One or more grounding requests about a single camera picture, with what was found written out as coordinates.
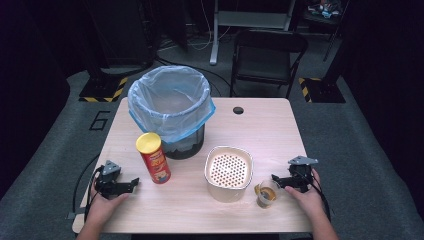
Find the colourful device on stand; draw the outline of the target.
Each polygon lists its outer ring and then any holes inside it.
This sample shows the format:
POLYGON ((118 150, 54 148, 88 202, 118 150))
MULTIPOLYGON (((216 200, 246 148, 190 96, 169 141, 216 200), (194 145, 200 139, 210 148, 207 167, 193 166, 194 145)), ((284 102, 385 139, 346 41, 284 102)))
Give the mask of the colourful device on stand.
POLYGON ((326 19, 337 17, 343 13, 342 2, 341 0, 310 0, 307 3, 307 11, 326 19))

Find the hazard-striped black base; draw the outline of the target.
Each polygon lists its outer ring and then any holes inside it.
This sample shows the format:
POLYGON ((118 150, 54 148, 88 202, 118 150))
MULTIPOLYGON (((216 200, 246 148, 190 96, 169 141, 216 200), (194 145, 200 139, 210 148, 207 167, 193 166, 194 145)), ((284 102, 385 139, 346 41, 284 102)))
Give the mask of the hazard-striped black base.
POLYGON ((336 84, 326 83, 320 78, 300 78, 299 83, 308 103, 345 103, 336 84))
POLYGON ((107 77, 100 82, 90 78, 79 94, 84 102, 115 102, 121 96, 127 77, 107 77))

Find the translucent blue bin bag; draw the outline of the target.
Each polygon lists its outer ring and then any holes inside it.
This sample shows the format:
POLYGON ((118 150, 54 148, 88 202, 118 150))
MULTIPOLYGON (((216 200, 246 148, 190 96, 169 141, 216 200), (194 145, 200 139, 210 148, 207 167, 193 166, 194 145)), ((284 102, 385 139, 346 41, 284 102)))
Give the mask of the translucent blue bin bag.
POLYGON ((168 144, 199 130, 215 113, 206 77, 187 66, 160 66, 128 90, 131 117, 143 132, 155 132, 168 144))

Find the person's right hand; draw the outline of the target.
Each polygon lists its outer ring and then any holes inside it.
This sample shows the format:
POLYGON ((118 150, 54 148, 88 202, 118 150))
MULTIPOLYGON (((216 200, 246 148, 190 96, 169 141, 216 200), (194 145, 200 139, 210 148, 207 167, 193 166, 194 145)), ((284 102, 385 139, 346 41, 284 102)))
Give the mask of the person's right hand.
POLYGON ((311 222, 323 222, 327 220, 323 201, 319 192, 314 187, 311 187, 305 193, 301 193, 291 186, 286 186, 284 190, 297 201, 311 222))

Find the black cabinet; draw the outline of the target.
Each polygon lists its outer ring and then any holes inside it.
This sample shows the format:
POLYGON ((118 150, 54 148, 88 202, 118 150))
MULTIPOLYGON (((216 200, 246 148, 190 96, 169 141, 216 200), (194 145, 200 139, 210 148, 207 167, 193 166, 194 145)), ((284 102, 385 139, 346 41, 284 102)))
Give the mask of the black cabinet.
POLYGON ((145 16, 144 0, 84 0, 109 67, 153 63, 151 21, 145 16))

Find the white perforated basket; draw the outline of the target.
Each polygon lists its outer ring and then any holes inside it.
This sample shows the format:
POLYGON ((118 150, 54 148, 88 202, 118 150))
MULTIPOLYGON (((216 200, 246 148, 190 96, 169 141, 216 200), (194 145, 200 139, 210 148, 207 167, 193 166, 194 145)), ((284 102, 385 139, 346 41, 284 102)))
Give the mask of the white perforated basket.
POLYGON ((244 149, 217 146, 205 162, 204 176, 210 195, 222 203, 240 200, 253 176, 253 159, 244 149))

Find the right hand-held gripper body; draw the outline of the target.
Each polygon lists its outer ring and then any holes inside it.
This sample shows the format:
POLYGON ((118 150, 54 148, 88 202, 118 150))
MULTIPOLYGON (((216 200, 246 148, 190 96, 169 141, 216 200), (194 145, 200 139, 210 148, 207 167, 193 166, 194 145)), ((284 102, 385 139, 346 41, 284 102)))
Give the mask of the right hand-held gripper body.
POLYGON ((289 186, 297 188, 302 193, 308 190, 308 186, 313 182, 312 166, 318 164, 317 159, 297 156, 288 161, 289 173, 291 175, 289 186))

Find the red chips can yellow lid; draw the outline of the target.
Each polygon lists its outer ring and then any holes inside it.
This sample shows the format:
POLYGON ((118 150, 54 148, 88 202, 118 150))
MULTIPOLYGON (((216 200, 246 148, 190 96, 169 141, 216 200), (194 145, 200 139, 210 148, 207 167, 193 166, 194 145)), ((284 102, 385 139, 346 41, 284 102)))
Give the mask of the red chips can yellow lid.
POLYGON ((171 177, 166 156, 162 150, 162 140, 154 132, 143 133, 136 140, 136 149, 146 165, 151 179, 156 184, 164 184, 171 177))

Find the white metal stand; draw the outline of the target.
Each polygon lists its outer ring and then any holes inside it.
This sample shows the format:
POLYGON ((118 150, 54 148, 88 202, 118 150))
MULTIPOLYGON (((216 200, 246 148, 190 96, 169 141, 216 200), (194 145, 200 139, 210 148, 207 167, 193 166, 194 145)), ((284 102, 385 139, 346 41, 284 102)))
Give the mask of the white metal stand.
POLYGON ((215 0, 213 19, 213 43, 209 63, 214 66, 218 61, 220 26, 275 28, 288 31, 296 0, 288 0, 289 8, 286 13, 238 12, 220 11, 218 0, 215 0))

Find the person's left hand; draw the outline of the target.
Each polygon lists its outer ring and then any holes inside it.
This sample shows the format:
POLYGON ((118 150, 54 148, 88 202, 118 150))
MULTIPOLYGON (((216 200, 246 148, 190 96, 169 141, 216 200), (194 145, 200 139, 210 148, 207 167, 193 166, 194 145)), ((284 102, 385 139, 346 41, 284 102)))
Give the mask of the person's left hand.
POLYGON ((91 186, 90 194, 91 206, 85 224, 96 229, 102 229, 117 208, 130 196, 129 193, 124 193, 109 200, 99 194, 94 186, 91 186))

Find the black mesh trash bin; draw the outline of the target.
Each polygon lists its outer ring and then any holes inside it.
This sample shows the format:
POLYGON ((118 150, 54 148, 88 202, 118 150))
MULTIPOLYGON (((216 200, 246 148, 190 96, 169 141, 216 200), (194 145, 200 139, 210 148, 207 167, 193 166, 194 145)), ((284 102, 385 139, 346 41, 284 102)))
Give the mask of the black mesh trash bin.
POLYGON ((175 160, 183 160, 196 155, 204 143, 205 126, 202 125, 191 135, 175 143, 162 143, 165 155, 175 160))

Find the black folding chair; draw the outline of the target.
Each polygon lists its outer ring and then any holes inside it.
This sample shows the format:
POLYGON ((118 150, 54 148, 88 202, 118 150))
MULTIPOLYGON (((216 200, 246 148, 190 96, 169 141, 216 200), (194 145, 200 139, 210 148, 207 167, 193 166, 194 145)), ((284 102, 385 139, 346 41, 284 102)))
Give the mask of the black folding chair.
POLYGON ((232 54, 230 96, 238 81, 274 84, 291 93, 300 61, 309 43, 301 34, 278 29, 249 28, 237 33, 232 54))

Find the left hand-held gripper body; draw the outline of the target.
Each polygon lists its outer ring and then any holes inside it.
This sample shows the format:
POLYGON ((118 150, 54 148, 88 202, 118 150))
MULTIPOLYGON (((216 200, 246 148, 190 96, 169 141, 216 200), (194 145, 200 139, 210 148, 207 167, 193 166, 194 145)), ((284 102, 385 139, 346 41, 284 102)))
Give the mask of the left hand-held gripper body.
POLYGON ((132 186, 131 182, 119 183, 117 181, 120 173, 121 167, 111 160, 107 160, 106 163, 100 167, 100 174, 95 181, 95 190, 106 199, 110 196, 119 196, 123 194, 125 188, 130 188, 132 186))

